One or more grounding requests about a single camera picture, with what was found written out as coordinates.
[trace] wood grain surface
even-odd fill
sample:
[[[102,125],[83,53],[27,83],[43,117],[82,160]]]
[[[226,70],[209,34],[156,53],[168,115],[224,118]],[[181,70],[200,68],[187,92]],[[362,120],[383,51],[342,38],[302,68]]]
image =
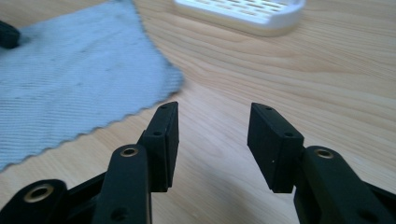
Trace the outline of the wood grain surface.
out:
[[[16,26],[103,0],[0,0]],[[250,104],[274,107],[305,137],[341,153],[365,181],[396,193],[396,2],[308,0],[299,26],[259,37],[180,15],[171,0],[135,0],[148,35],[184,73],[174,186],[153,194],[154,223],[298,223],[247,147]],[[155,108],[82,135],[0,173],[0,207],[22,187],[69,188],[106,170]]]

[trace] gray cloth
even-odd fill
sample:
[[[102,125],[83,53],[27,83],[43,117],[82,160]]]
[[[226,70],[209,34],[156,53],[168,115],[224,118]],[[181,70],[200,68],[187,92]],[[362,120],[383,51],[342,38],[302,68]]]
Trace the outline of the gray cloth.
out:
[[[152,107],[183,81],[131,0],[20,31],[18,48],[0,49],[0,170]]]

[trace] white plastic container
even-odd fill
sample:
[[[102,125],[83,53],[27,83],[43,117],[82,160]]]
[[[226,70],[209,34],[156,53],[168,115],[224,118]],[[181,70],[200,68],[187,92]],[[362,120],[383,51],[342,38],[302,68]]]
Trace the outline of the white plastic container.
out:
[[[305,0],[174,0],[177,11],[254,35],[283,35],[301,17]]]

